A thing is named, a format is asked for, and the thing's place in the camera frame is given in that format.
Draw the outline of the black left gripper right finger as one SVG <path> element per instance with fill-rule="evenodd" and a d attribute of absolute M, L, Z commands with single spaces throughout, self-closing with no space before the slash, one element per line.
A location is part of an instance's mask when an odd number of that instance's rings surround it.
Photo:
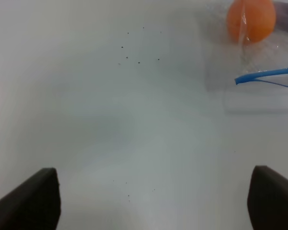
<path fill-rule="evenodd" d="M 288 230 L 288 179 L 267 166 L 255 166 L 247 208 L 254 230 Z"/>

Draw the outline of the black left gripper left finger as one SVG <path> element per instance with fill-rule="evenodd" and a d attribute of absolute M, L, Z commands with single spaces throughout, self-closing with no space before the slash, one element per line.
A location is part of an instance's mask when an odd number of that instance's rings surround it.
<path fill-rule="evenodd" d="M 61 215 L 55 168 L 43 168 L 0 199 L 0 230 L 55 230 Z"/>

